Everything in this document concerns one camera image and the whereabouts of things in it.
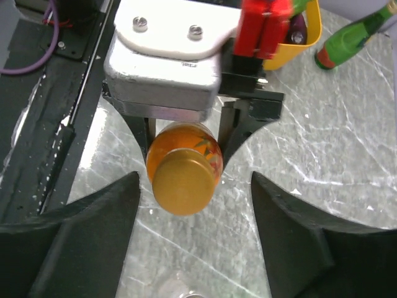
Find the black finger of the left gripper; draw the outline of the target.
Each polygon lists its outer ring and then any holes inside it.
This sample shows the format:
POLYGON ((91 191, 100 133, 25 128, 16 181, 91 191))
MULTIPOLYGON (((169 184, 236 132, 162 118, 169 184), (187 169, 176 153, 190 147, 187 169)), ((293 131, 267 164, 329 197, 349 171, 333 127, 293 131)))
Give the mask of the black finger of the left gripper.
POLYGON ((142 155, 147 155, 156 134, 156 120, 125 115, 119 108, 116 107, 116 103, 111 97, 104 96, 104 99, 108 101, 122 116, 136 142, 138 143, 142 155))

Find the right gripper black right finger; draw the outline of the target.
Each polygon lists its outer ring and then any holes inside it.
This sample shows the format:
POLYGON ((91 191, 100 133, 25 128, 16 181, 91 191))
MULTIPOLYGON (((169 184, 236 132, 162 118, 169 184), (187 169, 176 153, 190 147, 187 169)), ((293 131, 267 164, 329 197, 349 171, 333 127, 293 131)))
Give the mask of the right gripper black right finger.
POLYGON ((253 173, 272 297, 395 297, 396 231, 329 214, 253 173))

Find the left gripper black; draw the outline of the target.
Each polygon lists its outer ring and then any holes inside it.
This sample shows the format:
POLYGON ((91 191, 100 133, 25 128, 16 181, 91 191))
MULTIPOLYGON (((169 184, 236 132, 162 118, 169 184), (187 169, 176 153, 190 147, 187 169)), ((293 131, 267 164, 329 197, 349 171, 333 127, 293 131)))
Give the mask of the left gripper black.
MULTIPOLYGON (((231 52, 227 42, 203 60, 172 60, 142 55, 113 40, 104 62, 109 101, 124 116, 204 121, 217 96, 283 100, 283 94, 259 89, 257 76, 235 73, 231 52)), ((273 102, 225 102, 218 130, 223 164, 272 121, 273 102)))

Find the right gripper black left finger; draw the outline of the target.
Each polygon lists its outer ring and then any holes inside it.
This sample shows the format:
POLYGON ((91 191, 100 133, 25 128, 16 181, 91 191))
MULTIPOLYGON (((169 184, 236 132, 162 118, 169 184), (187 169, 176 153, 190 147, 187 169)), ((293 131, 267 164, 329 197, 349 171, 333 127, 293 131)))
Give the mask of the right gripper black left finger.
POLYGON ((114 297, 139 201, 132 172, 60 209, 1 225, 1 296, 114 297))

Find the orange juice bottle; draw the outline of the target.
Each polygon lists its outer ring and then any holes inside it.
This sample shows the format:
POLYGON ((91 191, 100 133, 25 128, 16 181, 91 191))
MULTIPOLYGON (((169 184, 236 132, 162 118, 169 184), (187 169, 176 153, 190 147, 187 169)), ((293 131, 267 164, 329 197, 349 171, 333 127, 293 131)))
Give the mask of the orange juice bottle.
POLYGON ((199 152, 212 167, 215 182, 223 172, 223 156, 218 142, 206 126, 200 123, 173 122, 166 126, 152 142, 146 156, 150 181, 162 159, 175 149, 187 148, 199 152))

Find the orange bottle cap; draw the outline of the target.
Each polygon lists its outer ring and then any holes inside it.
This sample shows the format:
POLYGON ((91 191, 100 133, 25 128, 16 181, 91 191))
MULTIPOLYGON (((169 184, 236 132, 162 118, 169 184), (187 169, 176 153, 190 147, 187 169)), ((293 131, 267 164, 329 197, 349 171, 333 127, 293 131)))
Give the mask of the orange bottle cap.
POLYGON ((203 155, 181 148, 161 160, 152 187, 154 198, 164 210, 174 215, 192 215, 210 202, 215 190, 215 176, 203 155))

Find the dark green glass bottle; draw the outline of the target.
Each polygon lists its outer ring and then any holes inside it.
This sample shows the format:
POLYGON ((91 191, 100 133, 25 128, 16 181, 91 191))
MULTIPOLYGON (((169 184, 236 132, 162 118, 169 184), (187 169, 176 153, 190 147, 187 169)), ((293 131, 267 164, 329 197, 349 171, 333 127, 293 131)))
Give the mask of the dark green glass bottle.
POLYGON ((355 56, 383 24, 396 15, 396 1, 352 22, 332 34, 314 55, 318 67, 331 70, 355 56))

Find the yellow plastic basket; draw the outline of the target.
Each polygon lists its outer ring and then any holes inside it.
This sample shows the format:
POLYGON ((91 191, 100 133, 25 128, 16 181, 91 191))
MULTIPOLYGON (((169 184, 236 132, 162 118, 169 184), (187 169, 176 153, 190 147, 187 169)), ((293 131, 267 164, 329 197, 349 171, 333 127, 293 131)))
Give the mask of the yellow plastic basket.
POLYGON ((300 10, 290 19, 284 43, 277 48, 271 60, 265 60, 264 70, 277 70, 299 54, 317 43, 322 33, 319 1, 304 1, 305 10, 300 10))

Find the purple eggplant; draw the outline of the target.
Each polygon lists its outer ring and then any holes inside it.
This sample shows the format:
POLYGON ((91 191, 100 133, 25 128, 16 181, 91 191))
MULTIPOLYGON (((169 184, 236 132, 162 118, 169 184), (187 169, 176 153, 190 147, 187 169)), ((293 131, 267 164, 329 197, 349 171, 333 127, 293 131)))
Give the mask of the purple eggplant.
POLYGON ((285 43, 306 45, 307 27, 303 14, 297 14, 290 19, 290 26, 285 37, 285 43))

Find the green lettuce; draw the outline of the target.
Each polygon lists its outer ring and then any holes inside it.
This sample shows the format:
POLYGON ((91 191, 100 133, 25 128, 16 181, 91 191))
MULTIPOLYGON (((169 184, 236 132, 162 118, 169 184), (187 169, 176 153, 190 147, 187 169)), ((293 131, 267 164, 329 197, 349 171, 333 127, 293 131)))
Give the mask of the green lettuce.
POLYGON ((301 14, 303 11, 305 11, 307 4, 311 0, 291 0, 291 5, 292 5, 292 14, 291 16, 295 16, 297 14, 301 14))

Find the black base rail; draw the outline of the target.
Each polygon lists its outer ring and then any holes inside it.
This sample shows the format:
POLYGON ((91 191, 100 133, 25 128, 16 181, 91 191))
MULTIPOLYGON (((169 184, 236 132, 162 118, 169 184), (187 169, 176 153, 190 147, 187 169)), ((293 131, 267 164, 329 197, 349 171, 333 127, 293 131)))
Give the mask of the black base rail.
POLYGON ((66 205, 99 102, 119 4, 110 1, 100 14, 82 61, 52 58, 33 87, 1 181, 1 224, 66 205))

